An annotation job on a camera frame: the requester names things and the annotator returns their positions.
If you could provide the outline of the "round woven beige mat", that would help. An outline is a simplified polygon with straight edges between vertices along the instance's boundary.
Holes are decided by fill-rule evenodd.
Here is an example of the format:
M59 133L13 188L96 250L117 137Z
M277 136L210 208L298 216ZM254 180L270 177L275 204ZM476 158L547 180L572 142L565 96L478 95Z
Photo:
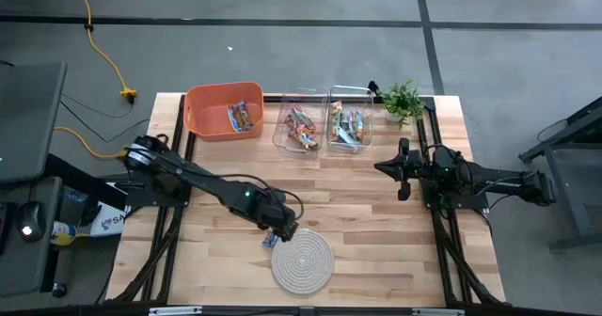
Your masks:
M271 254L271 271L284 291L312 295L334 272L334 253L327 239L311 229L300 229L288 242L278 241Z

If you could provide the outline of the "clear plastic bin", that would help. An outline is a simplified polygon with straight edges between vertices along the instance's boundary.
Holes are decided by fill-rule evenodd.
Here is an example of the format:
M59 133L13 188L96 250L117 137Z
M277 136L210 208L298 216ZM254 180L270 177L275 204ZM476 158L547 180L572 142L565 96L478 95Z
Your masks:
M371 145L373 135L373 99L374 96L372 92L365 87L333 86L328 90L325 136L329 151L363 153ZM342 112L339 114L339 117L336 121L331 120L329 116L329 105L335 101L342 101ZM344 143L332 141L334 129L336 126L341 126L342 113L346 111L352 113L358 111L363 116L363 141L357 141L357 146L349 146ZM352 132L350 135L354 138L354 140L356 140L355 132Z
M279 151L295 158L313 159L318 156L318 151L323 145L325 135L326 101L327 95L323 89L298 87L285 90L282 93L279 101L280 108L277 116L277 125L272 137L272 142ZM288 137L289 131L300 132L298 125L294 128L289 128L283 123L286 116L292 113L292 105L294 103L302 107L316 126L315 133L309 135L318 143L316 150L304 150L296 141Z

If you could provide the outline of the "black aluminium table frame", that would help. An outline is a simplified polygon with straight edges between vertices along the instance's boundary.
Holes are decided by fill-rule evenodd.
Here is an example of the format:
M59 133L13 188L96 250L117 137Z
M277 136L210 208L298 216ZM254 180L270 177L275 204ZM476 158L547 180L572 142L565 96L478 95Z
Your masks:
M420 186L407 201L374 165L392 158L401 137L417 145L415 126L399 128L381 106L371 145L360 154L321 150L295 158L272 142L280 105L268 97L260 137L195 143L194 161L214 173L254 175L292 193L300 225L323 235L335 259L313 295L282 290L271 272L264 232L194 191L184 210L167 301L171 305L441 307L445 303L432 217Z

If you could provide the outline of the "grey side desk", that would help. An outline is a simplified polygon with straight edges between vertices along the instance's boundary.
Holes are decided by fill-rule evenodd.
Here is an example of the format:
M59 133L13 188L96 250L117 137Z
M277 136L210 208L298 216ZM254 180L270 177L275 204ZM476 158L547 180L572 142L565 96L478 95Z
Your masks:
M7 203L8 237L0 252L0 297L38 292L44 283L50 254L62 180L46 177L34 182L0 186L0 204ZM33 201L39 207L43 234L36 242L27 242L17 221L19 207Z

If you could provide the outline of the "orange plastic bin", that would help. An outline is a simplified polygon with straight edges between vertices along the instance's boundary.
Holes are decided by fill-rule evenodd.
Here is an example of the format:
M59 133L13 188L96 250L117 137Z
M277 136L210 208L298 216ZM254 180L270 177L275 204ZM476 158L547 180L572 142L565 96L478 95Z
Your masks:
M236 132L229 108L246 105L251 127ZM263 128L263 91L252 81L196 86L184 96L183 123L190 133L207 142L259 137Z

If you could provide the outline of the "dark metal cart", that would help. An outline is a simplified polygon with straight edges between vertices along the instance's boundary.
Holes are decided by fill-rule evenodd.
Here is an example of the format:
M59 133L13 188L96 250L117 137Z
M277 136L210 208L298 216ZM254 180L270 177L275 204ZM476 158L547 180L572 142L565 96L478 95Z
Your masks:
M552 252L602 245L602 226L589 211L602 210L602 96L562 120L564 127L518 155L523 163L543 156L575 235L553 242Z

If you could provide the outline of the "silver metal bracket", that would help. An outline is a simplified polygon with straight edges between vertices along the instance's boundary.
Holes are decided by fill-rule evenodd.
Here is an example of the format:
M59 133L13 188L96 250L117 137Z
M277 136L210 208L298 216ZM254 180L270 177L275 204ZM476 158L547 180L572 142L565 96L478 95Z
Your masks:
M201 315L202 312L201 306L160 307L150 308L148 316L193 316Z
M413 308L412 316L466 316L461 309L453 308Z

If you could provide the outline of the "white printed box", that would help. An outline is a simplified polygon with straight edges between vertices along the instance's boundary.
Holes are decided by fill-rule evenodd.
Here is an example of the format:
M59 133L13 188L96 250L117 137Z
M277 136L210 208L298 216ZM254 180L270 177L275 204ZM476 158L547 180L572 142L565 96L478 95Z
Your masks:
M124 228L126 212L100 202L99 213L89 224L90 237L121 235Z

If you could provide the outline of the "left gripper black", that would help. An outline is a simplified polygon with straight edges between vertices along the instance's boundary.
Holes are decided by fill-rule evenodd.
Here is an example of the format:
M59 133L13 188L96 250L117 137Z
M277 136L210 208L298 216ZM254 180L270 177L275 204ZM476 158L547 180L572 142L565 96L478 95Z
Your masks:
M290 242L298 229L294 211L279 203L262 203L257 210L257 227L268 231L268 237L278 236Z

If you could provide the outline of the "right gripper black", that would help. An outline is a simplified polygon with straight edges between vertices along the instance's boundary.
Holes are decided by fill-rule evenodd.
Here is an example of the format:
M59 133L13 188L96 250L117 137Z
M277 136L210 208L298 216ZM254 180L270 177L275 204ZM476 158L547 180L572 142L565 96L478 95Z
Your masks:
M409 180L419 180L423 176L426 163L422 158L420 151L411 150L409 147L409 140L405 137L401 137L396 157L394 159L376 163L374 167L400 183L398 199L400 201L406 201L411 194L411 184L409 183Z

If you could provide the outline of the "dark grey flat panel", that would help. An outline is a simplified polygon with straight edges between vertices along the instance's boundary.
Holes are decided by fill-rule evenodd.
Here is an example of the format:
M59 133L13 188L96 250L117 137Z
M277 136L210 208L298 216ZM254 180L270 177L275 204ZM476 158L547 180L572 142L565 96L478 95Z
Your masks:
M0 67L0 184L41 176L67 65Z

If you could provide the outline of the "black computer mouse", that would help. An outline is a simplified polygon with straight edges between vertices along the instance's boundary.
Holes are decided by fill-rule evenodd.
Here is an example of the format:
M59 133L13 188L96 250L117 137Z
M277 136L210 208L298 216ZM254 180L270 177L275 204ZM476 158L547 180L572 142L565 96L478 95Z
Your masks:
M15 217L16 229L26 243L35 243L45 234L46 221L42 204L32 200L22 204Z

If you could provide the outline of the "yellow white bottle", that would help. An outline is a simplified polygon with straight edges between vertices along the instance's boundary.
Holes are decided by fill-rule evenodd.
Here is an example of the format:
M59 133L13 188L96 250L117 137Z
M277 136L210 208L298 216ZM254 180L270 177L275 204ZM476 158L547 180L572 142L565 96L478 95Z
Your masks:
M77 228L73 225L55 221L51 235L51 243L53 245L67 246L70 245L77 236Z

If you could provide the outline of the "green plant in white pot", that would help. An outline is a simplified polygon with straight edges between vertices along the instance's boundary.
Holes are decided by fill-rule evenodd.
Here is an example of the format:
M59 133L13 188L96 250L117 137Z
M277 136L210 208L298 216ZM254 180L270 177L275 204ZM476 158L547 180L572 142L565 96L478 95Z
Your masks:
M378 89L375 94L383 101L399 128L423 119L424 103L412 79L395 83L387 91Z

